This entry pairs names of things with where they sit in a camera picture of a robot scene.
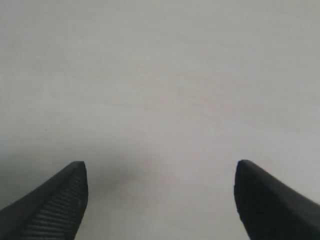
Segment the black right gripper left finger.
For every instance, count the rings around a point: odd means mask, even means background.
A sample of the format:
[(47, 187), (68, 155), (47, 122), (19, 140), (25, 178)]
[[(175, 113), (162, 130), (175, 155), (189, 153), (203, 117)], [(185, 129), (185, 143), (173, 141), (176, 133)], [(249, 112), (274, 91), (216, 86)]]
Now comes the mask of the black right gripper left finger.
[(88, 204), (84, 161), (73, 161), (0, 211), (2, 240), (73, 240)]

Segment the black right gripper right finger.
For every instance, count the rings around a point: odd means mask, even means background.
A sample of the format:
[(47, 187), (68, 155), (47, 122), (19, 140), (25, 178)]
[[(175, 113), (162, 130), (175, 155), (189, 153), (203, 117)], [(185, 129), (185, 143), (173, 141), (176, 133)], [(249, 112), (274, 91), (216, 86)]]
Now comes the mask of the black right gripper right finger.
[(237, 163), (234, 201), (251, 240), (318, 240), (320, 206), (250, 160)]

